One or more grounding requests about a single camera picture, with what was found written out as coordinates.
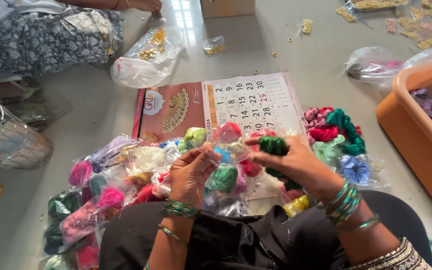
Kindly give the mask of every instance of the orange plastic basket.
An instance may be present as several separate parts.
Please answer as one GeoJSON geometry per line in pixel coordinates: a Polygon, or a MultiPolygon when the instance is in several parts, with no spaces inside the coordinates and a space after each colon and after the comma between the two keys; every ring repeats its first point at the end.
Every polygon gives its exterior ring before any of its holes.
{"type": "Polygon", "coordinates": [[[422,87],[432,87],[432,63],[401,71],[376,117],[432,197],[432,120],[409,94],[422,87]]]}

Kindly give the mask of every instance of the woman's hand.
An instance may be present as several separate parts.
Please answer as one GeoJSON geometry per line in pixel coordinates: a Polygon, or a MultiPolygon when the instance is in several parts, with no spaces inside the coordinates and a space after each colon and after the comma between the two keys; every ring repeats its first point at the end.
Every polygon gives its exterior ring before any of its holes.
{"type": "Polygon", "coordinates": [[[169,199],[201,208],[205,183],[216,170],[211,160],[218,162],[221,155],[210,146],[191,149],[171,165],[171,192],[169,199]]]}
{"type": "Polygon", "coordinates": [[[160,0],[118,0],[118,4],[115,10],[134,8],[141,11],[151,11],[153,13],[157,13],[161,11],[162,6],[163,4],[160,0]]]}
{"type": "MultiPolygon", "coordinates": [[[[259,137],[246,140],[249,146],[257,145],[259,137]]],[[[285,140],[289,147],[286,156],[274,156],[265,152],[251,152],[249,161],[280,171],[289,178],[303,186],[312,196],[323,203],[331,201],[335,194],[344,186],[344,180],[329,169],[315,157],[301,143],[298,136],[290,136],[285,140]]]]}

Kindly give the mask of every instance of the wire basket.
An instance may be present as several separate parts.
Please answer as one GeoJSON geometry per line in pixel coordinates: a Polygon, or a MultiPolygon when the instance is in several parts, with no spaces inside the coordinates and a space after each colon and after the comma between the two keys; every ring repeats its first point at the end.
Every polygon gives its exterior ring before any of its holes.
{"type": "Polygon", "coordinates": [[[43,165],[53,145],[0,104],[0,168],[31,170],[43,165]]]}

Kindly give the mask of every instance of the calendar page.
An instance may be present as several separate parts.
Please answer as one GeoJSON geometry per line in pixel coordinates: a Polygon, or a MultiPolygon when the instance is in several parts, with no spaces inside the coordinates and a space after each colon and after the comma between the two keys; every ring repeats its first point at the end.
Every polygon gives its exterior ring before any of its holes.
{"type": "Polygon", "coordinates": [[[205,127],[211,140],[211,128],[226,122],[237,123],[243,132],[306,133],[289,75],[274,73],[141,88],[132,137],[161,142],[183,137],[190,127],[205,127]]]}
{"type": "Polygon", "coordinates": [[[204,81],[202,100],[208,132],[235,122],[243,132],[268,128],[277,134],[290,129],[306,133],[303,111],[287,72],[204,81]]]}

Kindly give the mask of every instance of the gray floral fabric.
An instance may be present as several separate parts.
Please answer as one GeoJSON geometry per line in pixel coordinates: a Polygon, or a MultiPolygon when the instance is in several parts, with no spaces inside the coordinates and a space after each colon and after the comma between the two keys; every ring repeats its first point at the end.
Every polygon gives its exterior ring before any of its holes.
{"type": "Polygon", "coordinates": [[[119,11],[12,13],[0,21],[0,70],[36,77],[77,63],[106,63],[123,43],[119,11]]]}

